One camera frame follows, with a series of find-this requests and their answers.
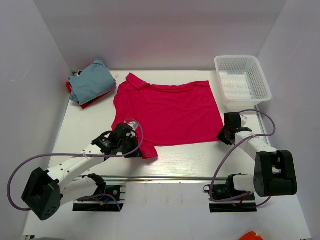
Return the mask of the magenta red t shirt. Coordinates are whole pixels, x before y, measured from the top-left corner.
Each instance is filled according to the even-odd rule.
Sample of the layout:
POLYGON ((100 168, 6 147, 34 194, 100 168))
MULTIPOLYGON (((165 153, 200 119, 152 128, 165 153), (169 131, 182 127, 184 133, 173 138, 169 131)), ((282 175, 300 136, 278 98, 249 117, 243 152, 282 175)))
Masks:
POLYGON ((113 100, 112 127, 137 120, 143 159, 158 157, 156 147, 216 142, 223 121, 208 81, 182 85, 150 84, 130 73, 113 100))

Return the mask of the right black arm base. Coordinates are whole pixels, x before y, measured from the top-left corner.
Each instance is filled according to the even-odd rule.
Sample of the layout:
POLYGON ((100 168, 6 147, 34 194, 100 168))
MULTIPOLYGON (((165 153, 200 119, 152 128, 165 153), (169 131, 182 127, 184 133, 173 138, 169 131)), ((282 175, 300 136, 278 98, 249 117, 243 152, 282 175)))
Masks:
POLYGON ((212 197, 221 202, 209 201, 211 213, 249 213, 256 212, 257 206, 254 194, 242 196, 246 191, 236 190, 234 177, 241 173, 229 175, 224 184, 214 184, 212 197))

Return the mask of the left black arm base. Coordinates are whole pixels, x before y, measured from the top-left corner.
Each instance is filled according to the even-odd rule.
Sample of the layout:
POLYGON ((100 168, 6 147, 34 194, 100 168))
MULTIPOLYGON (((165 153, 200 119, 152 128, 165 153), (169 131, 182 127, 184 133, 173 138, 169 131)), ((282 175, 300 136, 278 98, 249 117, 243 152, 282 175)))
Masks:
POLYGON ((126 186, 107 184, 93 197, 73 203, 73 212, 120 212, 125 204, 126 186))

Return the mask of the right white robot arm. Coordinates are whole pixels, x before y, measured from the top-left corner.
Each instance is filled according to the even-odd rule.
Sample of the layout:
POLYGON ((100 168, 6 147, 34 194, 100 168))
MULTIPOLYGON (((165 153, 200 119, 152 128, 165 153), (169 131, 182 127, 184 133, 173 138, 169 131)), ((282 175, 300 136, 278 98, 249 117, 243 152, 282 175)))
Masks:
POLYGON ((242 111, 227 112, 224 126, 217 135, 219 141, 233 146, 231 152, 241 148, 254 160, 253 174, 238 173, 227 177, 226 195, 233 200, 252 193, 260 197, 295 195, 298 183, 292 153, 266 144, 260 134, 254 134, 245 125, 242 111))

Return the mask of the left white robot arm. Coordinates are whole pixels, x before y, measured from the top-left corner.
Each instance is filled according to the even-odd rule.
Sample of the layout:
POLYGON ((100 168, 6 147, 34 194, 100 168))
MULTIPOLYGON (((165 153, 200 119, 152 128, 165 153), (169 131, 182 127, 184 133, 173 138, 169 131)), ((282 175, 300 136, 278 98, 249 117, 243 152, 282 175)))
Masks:
POLYGON ((58 209, 73 201, 97 201, 107 198, 117 203, 112 192, 106 191, 105 180, 85 174, 110 158, 140 158, 144 134, 140 123, 128 119, 94 139, 81 153, 69 153, 69 159, 46 170, 35 169, 22 193, 22 200, 41 221, 52 217, 58 209))

